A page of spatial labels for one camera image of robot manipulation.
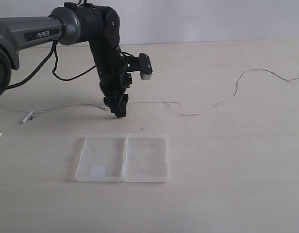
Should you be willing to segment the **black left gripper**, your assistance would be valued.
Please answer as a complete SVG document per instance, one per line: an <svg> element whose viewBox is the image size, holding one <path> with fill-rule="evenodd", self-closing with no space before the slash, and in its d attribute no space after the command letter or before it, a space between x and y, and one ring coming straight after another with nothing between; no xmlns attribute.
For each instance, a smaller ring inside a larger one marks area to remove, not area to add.
<svg viewBox="0 0 299 233"><path fill-rule="evenodd" d="M117 118L125 117L126 106L129 101L129 96L125 92L133 83L131 73L123 72L110 76L100 74L99 78L100 89L104 94L104 104Z"/></svg>

